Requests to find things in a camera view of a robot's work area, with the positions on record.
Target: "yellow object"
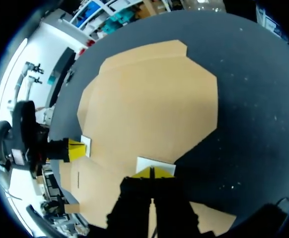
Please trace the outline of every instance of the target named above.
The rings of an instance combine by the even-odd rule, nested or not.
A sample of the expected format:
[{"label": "yellow object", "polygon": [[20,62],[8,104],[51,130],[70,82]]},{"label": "yellow object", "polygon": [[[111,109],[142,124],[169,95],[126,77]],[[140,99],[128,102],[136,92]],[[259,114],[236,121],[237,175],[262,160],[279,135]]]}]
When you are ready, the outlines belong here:
[{"label": "yellow object", "polygon": [[154,167],[154,178],[155,179],[160,179],[160,178],[173,178],[172,174],[169,172],[159,168],[159,167]]},{"label": "yellow object", "polygon": [[132,178],[150,178],[150,167],[147,167],[146,169],[140,171],[139,173],[132,176]]},{"label": "yellow object", "polygon": [[70,162],[79,159],[86,154],[86,145],[81,142],[69,139],[69,160]]},{"label": "yellow object", "polygon": [[[151,167],[147,167],[144,170],[140,171],[139,173],[132,176],[132,178],[150,178],[150,169]],[[173,175],[169,172],[159,168],[159,167],[153,167],[154,169],[154,178],[160,179],[160,178],[173,178]]]}]

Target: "wire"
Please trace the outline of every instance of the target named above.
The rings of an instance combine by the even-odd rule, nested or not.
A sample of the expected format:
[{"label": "wire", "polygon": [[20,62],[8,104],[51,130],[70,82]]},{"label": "wire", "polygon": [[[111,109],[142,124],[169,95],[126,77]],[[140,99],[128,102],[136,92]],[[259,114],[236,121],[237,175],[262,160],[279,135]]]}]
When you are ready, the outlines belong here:
[{"label": "wire", "polygon": [[22,201],[22,199],[21,198],[19,198],[19,197],[16,197],[16,196],[13,196],[11,193],[9,193],[9,191],[8,190],[6,190],[1,184],[0,184],[0,187],[4,190],[4,192],[6,193],[6,194],[8,194],[11,198],[14,198],[14,199],[17,199],[17,200],[20,200],[20,201]]},{"label": "wire", "polygon": [[154,229],[154,231],[153,231],[153,234],[152,234],[151,238],[155,238],[156,235],[157,235],[157,233],[158,233],[158,231],[157,231],[157,229],[156,229],[156,227],[155,227],[155,229]]},{"label": "wire", "polygon": [[276,206],[279,206],[279,204],[282,203],[283,201],[289,202],[289,197],[284,197],[284,198],[280,199],[278,202],[276,202]]}]

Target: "brown cardboard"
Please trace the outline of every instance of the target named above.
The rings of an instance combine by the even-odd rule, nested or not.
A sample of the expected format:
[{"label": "brown cardboard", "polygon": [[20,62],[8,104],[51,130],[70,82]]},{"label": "brown cardboard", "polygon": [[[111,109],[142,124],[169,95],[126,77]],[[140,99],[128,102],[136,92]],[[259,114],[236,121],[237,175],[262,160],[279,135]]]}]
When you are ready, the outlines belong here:
[{"label": "brown cardboard", "polygon": [[37,182],[37,184],[44,184],[43,176],[42,175],[37,176],[36,182]]},{"label": "brown cardboard", "polygon": [[150,13],[144,4],[139,6],[139,11],[137,11],[136,16],[138,19],[144,19],[150,16]]},{"label": "brown cardboard", "polygon": [[178,40],[137,47],[107,58],[101,65],[99,74],[119,68],[121,66],[141,63],[145,60],[169,57],[185,57],[186,51],[187,46]]},{"label": "brown cardboard", "polygon": [[77,111],[77,117],[78,117],[78,122],[80,125],[85,124],[85,119],[86,119],[86,114],[88,110],[88,104],[89,104],[89,96],[91,95],[92,91],[94,89],[94,81],[91,81],[88,86],[84,89],[84,92],[81,96],[80,99],[80,107],[78,108]]},{"label": "brown cardboard", "polygon": [[117,54],[84,90],[77,116],[91,158],[60,162],[60,175],[89,223],[106,227],[137,156],[174,163],[216,128],[216,77],[186,50],[169,41]]},{"label": "brown cardboard", "polygon": [[190,202],[195,214],[199,216],[198,228],[201,233],[213,231],[219,236],[229,230],[236,216],[207,207],[204,204]]},{"label": "brown cardboard", "polygon": [[151,0],[143,0],[145,6],[147,7],[149,13],[151,16],[157,15],[157,11],[155,7],[153,6]]},{"label": "brown cardboard", "polygon": [[[195,214],[199,216],[198,228],[200,233],[205,233],[213,231],[216,236],[227,232],[229,228],[233,225],[236,216],[230,215],[224,212],[207,207],[204,204],[190,202],[191,207]],[[150,215],[149,215],[149,232],[148,237],[151,238],[156,227],[156,212],[155,205],[153,201],[150,206]]]},{"label": "brown cardboard", "polygon": [[158,14],[166,12],[165,5],[162,1],[154,1],[152,5]]},{"label": "brown cardboard", "polygon": [[65,213],[80,213],[79,204],[65,204],[64,205]]},{"label": "brown cardboard", "polygon": [[174,163],[216,125],[216,78],[187,57],[166,57],[98,75],[82,131],[95,162],[131,176],[137,156]]}]

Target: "black cable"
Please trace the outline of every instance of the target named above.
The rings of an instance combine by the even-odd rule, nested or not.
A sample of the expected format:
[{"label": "black cable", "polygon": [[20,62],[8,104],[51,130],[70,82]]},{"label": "black cable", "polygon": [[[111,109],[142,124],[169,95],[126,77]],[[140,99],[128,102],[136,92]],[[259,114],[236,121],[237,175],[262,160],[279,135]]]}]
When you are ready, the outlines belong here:
[{"label": "black cable", "polygon": [[157,233],[158,233],[158,230],[157,230],[156,227],[155,227],[151,238],[155,238],[155,236],[157,235]]},{"label": "black cable", "polygon": [[282,199],[280,199],[278,202],[276,202],[276,206],[279,206],[279,204],[283,201],[288,201],[289,202],[289,197],[284,197]]}]

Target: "table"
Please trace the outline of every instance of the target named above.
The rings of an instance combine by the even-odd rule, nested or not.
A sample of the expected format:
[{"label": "table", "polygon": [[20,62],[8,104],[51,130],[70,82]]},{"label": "table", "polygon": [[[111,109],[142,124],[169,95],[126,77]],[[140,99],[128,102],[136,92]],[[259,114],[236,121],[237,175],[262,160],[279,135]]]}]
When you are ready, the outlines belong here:
[{"label": "table", "polygon": [[[73,65],[50,138],[80,140],[80,97],[106,58],[175,39],[218,83],[217,129],[176,161],[176,176],[190,200],[235,214],[238,224],[263,204],[289,197],[289,46],[254,22],[221,12],[175,11],[106,36]],[[51,166],[60,184],[58,162]]]}]

